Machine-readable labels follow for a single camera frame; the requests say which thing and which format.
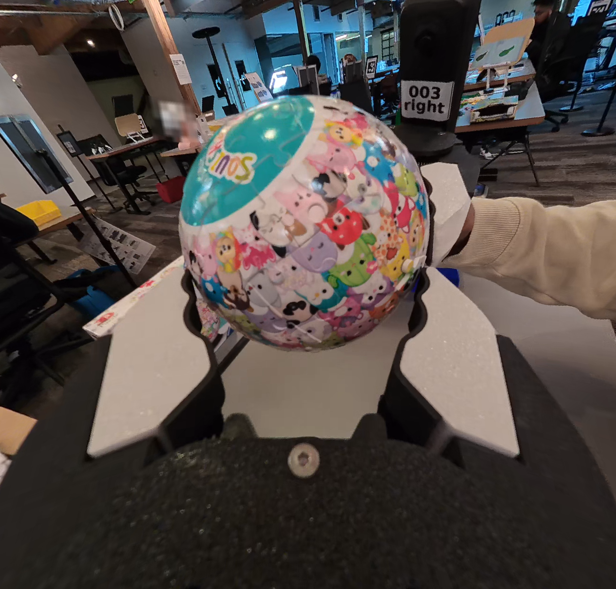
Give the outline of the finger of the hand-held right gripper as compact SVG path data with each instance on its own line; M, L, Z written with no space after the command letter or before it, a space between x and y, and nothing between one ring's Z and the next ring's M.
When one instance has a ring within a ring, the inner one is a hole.
M436 162L421 168L428 191L429 239L425 267L437 267L467 245L474 209L456 164Z

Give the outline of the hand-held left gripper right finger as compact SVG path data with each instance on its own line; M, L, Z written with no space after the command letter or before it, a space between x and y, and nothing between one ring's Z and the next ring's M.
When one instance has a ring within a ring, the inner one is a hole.
M388 436L438 455L455 440L520 454L497 332L432 267L415 285L408 334L396 348L378 413Z

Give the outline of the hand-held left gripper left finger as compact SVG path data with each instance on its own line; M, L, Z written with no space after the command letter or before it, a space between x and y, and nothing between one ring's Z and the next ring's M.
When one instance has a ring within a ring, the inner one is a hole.
M187 271L166 267L103 338L108 352L89 456L143 440L172 450L219 432L225 391L195 299Z

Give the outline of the colourful puzzle ball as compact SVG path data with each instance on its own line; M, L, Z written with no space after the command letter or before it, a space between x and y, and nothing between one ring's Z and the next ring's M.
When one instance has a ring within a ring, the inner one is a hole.
M319 351L361 338L429 258L413 155L348 101L279 97L229 119L187 175L179 237L202 300L247 338Z

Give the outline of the person's right forearm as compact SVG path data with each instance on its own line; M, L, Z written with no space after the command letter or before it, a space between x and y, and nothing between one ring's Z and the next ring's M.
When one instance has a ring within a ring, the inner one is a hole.
M474 198L441 266L615 322L615 201L545 207L530 198Z

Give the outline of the teal puzzle box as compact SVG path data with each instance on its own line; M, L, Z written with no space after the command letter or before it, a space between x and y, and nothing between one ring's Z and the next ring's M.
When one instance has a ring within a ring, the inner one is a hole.
M215 351L231 337L230 325L207 305L191 274L189 290L185 291L183 257L178 257L153 277L143 282L129 295L106 308L83 326L92 338L111 335L119 328L121 339L128 334L145 333L147 340L170 340L175 334L184 334L184 312L196 315L196 334L207 339Z

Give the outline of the beige document board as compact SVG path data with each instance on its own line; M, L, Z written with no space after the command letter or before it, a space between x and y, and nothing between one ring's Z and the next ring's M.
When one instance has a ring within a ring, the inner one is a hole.
M506 85L521 62L535 26L533 17L502 24L489 30L469 64L464 90Z

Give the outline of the open colourful cardboard box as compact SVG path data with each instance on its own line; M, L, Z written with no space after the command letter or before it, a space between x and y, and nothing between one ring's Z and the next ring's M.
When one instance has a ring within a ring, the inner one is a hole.
M513 120L518 105L518 95L481 97L469 108L469 123L479 124Z

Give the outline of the blue bag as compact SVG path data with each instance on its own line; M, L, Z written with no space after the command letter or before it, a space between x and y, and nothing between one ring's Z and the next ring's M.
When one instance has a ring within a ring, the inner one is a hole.
M68 305L92 319L125 295L123 281L119 267L108 265L95 270L76 270L56 283L70 297Z

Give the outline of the white desk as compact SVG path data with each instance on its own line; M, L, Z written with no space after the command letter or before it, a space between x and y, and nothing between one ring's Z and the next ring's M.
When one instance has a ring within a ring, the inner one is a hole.
M503 92L493 94L494 96L507 96ZM523 154L526 155L532 176L536 186L540 186L540 181L535 169L535 161L530 149L528 128L543 123L545 112L536 84L532 83L524 94L523 99L519 99L516 116L509 121L494 121L488 123L470 124L470 106L479 99L477 95L473 99L467 99L466 105L461 107L455 128L456 136L468 148L485 145L500 145L501 148L492 160L487 160L482 166L479 179L496 180L497 169L491 168L490 164L508 154L514 147L521 146Z

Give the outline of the printed chart sheet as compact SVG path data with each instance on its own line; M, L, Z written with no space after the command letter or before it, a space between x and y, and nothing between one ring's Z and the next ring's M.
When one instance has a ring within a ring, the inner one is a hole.
M155 252L156 246L97 216L93 216L93 221L102 236L110 242L113 251L127 271L134 275L141 273ZM113 259L87 223L83 225L82 232L83 237L78 242L80 249L92 257L112 264Z

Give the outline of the black office chair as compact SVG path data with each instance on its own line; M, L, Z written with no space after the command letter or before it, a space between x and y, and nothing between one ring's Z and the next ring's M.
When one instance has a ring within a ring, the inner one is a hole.
M139 189L139 179L146 171L145 166L126 165L119 156L109 156L103 160L94 161L98 173L106 186L117 186L125 199L123 209L128 214L150 215L150 211L139 208L137 201L155 203L151 200L154 192L145 192Z
M66 291L49 281L18 252L18 246L36 238L34 221L1 204L1 355L7 366L1 369L1 407L13 408L32 385L37 371L44 371L59 385L62 376L44 364L47 354L63 355L89 344L85 333L70 340L35 349L31 334L81 292Z

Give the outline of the red box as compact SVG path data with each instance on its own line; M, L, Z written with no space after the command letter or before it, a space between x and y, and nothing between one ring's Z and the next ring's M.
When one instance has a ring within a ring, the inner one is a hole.
M182 200L184 193L185 176L168 178L156 184L158 196L164 203L177 203Z

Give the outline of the yellow plastic bin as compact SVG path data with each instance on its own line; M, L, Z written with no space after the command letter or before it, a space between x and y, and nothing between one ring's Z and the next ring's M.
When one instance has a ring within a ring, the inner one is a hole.
M63 215L58 205L52 200L33 201L15 210L33 221L38 229L57 222Z

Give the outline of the black tripod stand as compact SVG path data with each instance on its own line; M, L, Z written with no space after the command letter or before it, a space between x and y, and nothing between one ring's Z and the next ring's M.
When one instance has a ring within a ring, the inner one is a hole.
M123 277L126 279L128 284L134 290L137 289L137 284L136 284L134 278L131 277L131 274L128 272L128 270L126 269L126 267L124 266L124 264L120 260L118 254L113 250L111 242L107 238L104 237L104 235L102 234L102 232L99 229L98 225L96 224L95 220L86 211L85 206L81 203L79 198L73 192L73 189L71 188L71 186L67 182L66 178L64 177L63 172L60 170L60 166L58 165L58 163L55 162L51 158L49 152L47 150L43 149L43 148L36 148L35 149L35 154L46 163L47 167L50 169L50 171L53 173L53 175L59 181L59 183L62 186L62 188L66 191L66 193L68 194L68 196L72 200L73 205L78 209L79 213L82 215L82 218L86 221L86 223L90 227L91 231L93 232L93 234L98 239L98 242L104 248L105 253L108 254L109 257L112 259L113 263L118 266L119 271L122 273Z

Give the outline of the black floor lamp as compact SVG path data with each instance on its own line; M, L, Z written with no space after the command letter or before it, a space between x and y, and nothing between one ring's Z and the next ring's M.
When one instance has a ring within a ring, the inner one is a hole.
M222 107L223 112L228 116L235 108L234 104L230 100L227 85L220 68L220 64L213 47L212 38L220 33L218 26L208 26L200 30L196 30L192 33L192 37L195 39L205 40L209 48L211 61L208 63L208 71L211 76L214 90L219 99L224 99L226 105Z

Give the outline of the wooden desk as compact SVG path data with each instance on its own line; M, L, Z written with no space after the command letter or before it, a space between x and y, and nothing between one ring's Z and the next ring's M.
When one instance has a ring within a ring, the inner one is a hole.
M106 149L102 153L101 152L91 153L90 155L86 155L86 159L90 161L91 163L93 163L94 165L94 161L103 160L109 156L119 156L122 160L125 161L126 165L132 164L136 166L145 166L146 171L147 169L150 169L153 172L155 179L158 182L161 182L161 179L159 178L157 171L154 169L152 162L150 161L149 155L154 155L154 157L157 159L158 164L163 172L163 175L165 177L168 177L164 169L164 166L162 165L162 162L160 161L158 156L162 154L162 152L166 152L170 150L171 149L170 146L171 146L170 143L161 137L151 137L151 138L146 138L144 140L138 141L136 143L130 143L130 144L125 144L124 146L120 146L117 148Z

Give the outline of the black flat panel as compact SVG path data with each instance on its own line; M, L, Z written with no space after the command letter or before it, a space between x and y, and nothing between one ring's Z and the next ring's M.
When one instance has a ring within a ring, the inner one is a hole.
M1 139L45 194L63 189L59 175L73 182L30 116L2 115Z

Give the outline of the wooden post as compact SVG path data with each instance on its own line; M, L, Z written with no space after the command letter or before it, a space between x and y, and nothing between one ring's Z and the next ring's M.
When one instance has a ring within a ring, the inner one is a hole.
M179 53L174 41L166 15L159 0L142 0L153 30L162 48L165 60L173 71L177 88L194 116L201 114L200 104L192 87L192 80L185 59Z

